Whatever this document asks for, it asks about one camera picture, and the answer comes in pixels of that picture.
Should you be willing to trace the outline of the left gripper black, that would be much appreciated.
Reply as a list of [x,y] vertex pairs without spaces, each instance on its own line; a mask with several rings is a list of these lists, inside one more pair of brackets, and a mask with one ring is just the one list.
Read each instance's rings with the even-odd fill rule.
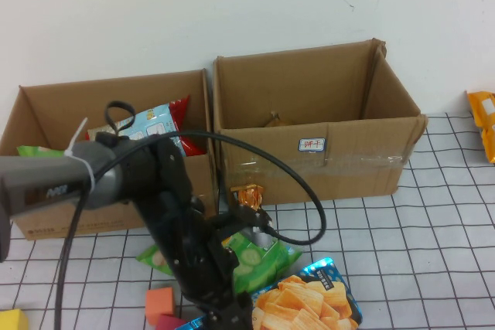
[[[228,330],[232,325],[235,330],[252,330],[251,296],[236,297],[233,271],[238,260],[222,245],[218,231],[209,223],[180,223],[174,244],[172,270],[186,298],[201,307],[203,327]],[[233,301],[230,320],[228,305]]]

